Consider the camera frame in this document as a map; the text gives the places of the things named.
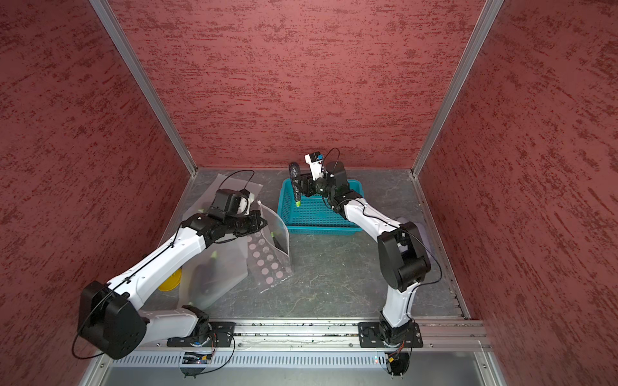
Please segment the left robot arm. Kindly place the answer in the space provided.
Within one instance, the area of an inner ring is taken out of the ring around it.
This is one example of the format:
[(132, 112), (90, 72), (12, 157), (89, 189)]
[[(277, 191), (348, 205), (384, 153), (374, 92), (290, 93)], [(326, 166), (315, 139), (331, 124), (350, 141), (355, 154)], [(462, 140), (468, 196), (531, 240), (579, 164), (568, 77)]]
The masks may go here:
[(204, 213), (189, 217), (174, 236), (141, 262), (106, 283), (92, 281), (83, 289), (77, 336), (115, 360), (141, 344), (164, 339), (208, 344), (212, 328), (202, 310), (185, 306), (148, 314), (141, 309), (170, 276), (216, 241), (250, 236), (267, 224), (258, 210), (223, 220)]

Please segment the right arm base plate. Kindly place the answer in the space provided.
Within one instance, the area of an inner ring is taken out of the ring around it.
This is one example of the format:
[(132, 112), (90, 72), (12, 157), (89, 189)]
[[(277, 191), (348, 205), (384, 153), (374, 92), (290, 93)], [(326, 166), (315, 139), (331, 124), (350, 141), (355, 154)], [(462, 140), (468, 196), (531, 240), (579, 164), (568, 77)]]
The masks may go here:
[(424, 346), (418, 323), (413, 320), (399, 327), (392, 327), (387, 322), (359, 323), (357, 325), (360, 346), (362, 348), (412, 347)]

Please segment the clear zip-top bag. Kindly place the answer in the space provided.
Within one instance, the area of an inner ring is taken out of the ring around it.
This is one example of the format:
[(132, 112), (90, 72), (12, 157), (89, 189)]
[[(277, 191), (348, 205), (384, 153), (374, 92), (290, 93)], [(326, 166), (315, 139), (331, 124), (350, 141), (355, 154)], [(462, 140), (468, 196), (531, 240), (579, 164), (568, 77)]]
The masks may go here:
[[(233, 287), (248, 276), (247, 236), (225, 244), (213, 244), (205, 251), (193, 257), (182, 267), (182, 281), (179, 290), (178, 306), (193, 306), (200, 310), (206, 310), (220, 297), (227, 294)], [(215, 281), (211, 293), (202, 299), (192, 300), (188, 295), (192, 272), (200, 257), (212, 257), (217, 259)]]
[(254, 202), (257, 200), (263, 188), (259, 183), (248, 182), (249, 177), (249, 172), (238, 173), (231, 177), (216, 173), (208, 180), (208, 184), (198, 183), (197, 192), (199, 196), (195, 196), (194, 200), (191, 202), (192, 205), (185, 210), (181, 219), (186, 220), (197, 213), (206, 213), (211, 207), (217, 191), (220, 189), (228, 189), (231, 191), (245, 190), (249, 192), (249, 198), (243, 199), (238, 209), (238, 213), (241, 213), (241, 209), (244, 209), (244, 214), (248, 214), (252, 207), (254, 207)]

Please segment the pink dotted zip-top bag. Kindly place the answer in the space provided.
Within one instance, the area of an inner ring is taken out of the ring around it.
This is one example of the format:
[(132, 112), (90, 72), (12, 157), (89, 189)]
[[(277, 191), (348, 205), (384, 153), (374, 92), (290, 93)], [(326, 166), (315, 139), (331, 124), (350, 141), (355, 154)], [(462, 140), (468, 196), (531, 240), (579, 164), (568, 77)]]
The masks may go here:
[[(290, 279), (293, 275), (293, 265), (290, 254), (290, 233), (286, 225), (275, 211), (261, 201), (258, 201), (257, 205), (261, 216), (268, 221), (268, 225), (249, 237), (247, 266), (257, 284), (257, 290), (265, 293)], [(289, 254), (282, 253), (275, 248), (270, 236), (271, 232), (287, 235)]]

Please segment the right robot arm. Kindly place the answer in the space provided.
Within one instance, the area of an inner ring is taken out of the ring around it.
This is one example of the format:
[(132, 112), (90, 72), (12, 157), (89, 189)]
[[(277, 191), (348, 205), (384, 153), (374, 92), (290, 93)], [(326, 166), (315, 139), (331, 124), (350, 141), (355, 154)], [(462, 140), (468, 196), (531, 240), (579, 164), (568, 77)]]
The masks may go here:
[(413, 331), (414, 319), (410, 312), (416, 291), (431, 271), (428, 250), (417, 225), (382, 214), (353, 190), (347, 179), (339, 181), (333, 176), (313, 179), (307, 173), (291, 177), (291, 185), (295, 200), (320, 196), (333, 212), (376, 241), (381, 275), (388, 286), (378, 336), (388, 346), (401, 345)]

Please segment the eggplant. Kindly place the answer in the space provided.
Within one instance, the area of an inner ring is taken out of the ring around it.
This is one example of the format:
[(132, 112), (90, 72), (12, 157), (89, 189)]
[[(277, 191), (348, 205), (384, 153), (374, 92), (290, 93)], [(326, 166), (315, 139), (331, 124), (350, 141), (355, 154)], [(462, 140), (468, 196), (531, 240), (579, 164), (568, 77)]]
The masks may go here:
[(281, 251), (282, 253), (289, 254), (289, 241), (287, 239), (287, 235), (285, 233), (275, 233), (271, 232), (270, 236), (273, 241), (273, 245), (276, 249)]
[(192, 272), (188, 295), (192, 300), (202, 299), (209, 295), (215, 281), (217, 259), (200, 257)]
[(291, 162), (289, 164), (289, 174), (290, 174), (291, 186), (293, 189), (295, 205), (296, 207), (300, 207), (301, 201), (302, 201), (302, 191), (299, 185), (301, 170), (297, 162)]

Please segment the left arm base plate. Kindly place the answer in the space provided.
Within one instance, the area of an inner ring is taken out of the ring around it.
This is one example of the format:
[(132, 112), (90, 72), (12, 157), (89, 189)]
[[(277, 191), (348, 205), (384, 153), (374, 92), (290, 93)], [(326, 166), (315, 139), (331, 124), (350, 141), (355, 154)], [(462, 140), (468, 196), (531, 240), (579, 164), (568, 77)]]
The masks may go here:
[(199, 323), (190, 336), (170, 338), (167, 346), (204, 349), (231, 347), (235, 327), (236, 323), (227, 321)]

